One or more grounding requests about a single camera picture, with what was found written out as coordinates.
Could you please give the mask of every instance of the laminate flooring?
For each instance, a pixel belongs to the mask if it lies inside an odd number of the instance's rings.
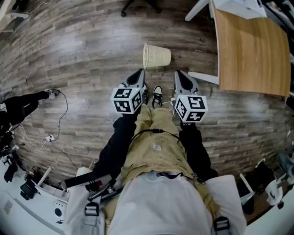
[[[146,69],[150,95],[155,85],[161,85],[164,101],[173,95],[176,69],[217,74],[213,21],[206,10],[190,22],[184,20],[194,0],[158,1],[160,14],[136,0],[126,18],[120,16],[125,1],[52,0],[38,7],[41,3],[30,1],[29,19],[15,32],[0,34],[0,95],[60,89],[67,97],[68,112],[54,144],[77,167],[96,162],[111,137],[119,115],[110,95],[124,75],[142,68],[144,43],[172,52],[169,66]],[[221,91],[205,82],[199,87],[209,105],[199,129],[213,168],[237,175],[251,170],[262,157],[273,164],[291,127],[282,98]],[[31,143],[41,147],[48,134],[56,136],[65,110],[62,95],[45,100],[22,123],[29,140],[19,128],[15,131],[26,168],[36,166],[43,173],[52,167],[49,180],[54,184],[74,176],[75,166],[50,143],[43,149]],[[174,120],[178,125],[179,119],[174,116]]]

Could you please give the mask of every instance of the chair leg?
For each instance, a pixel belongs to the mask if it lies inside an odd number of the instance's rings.
[[[123,9],[121,10],[121,17],[126,17],[127,14],[125,13],[125,10],[129,7],[129,5],[131,5],[135,0],[128,0],[127,4],[123,7]]]
[[[162,12],[162,9],[159,8],[153,0],[146,0],[146,2],[155,9],[156,13]]]

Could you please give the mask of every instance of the person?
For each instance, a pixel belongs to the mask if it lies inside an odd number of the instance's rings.
[[[3,136],[11,126],[20,124],[46,99],[54,99],[58,90],[45,90],[34,94],[14,96],[0,103],[0,136]]]
[[[112,178],[120,173],[122,179],[122,192],[100,213],[105,215],[107,234],[244,234],[246,220],[234,177],[218,177],[196,125],[181,123],[179,132],[171,113],[161,107],[162,96],[162,88],[156,86],[154,109],[147,107],[146,98],[136,113],[115,121],[114,134],[93,169]],[[76,187],[80,198],[87,198],[86,190],[81,192],[84,186]],[[88,222],[79,228],[87,221],[81,208],[88,202],[77,198],[69,199],[65,233],[101,234],[101,227],[93,229]]]

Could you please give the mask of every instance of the black strap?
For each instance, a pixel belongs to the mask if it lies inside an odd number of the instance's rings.
[[[180,140],[180,138],[178,136],[176,136],[175,134],[172,134],[170,132],[167,132],[167,131],[164,131],[162,129],[147,129],[147,130],[142,130],[140,131],[139,133],[137,133],[136,135],[133,136],[133,138],[131,139],[131,142],[140,134],[144,133],[144,132],[153,132],[153,133],[157,133],[157,134],[160,134],[160,133],[168,133],[172,136],[174,136],[175,138],[177,138],[178,140]]]

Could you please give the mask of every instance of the wooden floor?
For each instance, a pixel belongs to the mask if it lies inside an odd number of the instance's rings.
[[[31,12],[42,1],[30,1]],[[176,69],[216,75],[217,46],[214,23],[202,11],[190,22],[184,18],[194,0],[158,1],[156,14],[144,1],[136,2],[122,18],[125,1],[53,0],[35,10],[11,34],[0,34],[0,89],[23,95],[59,88],[68,99],[57,148],[76,166],[89,166],[113,133],[119,117],[110,95],[129,71],[142,68],[144,43],[171,49],[167,67],[146,70],[150,89],[161,85],[164,100],[173,94]],[[208,98],[209,114],[199,126],[213,167],[220,174],[249,171],[262,158],[274,161],[290,128],[290,114],[280,97],[221,91],[199,83]],[[62,96],[46,100],[23,122],[31,142],[40,147],[47,134],[56,136],[66,110]],[[36,149],[16,130],[19,153],[27,168],[40,167],[52,183],[73,176],[75,167],[50,143]]]

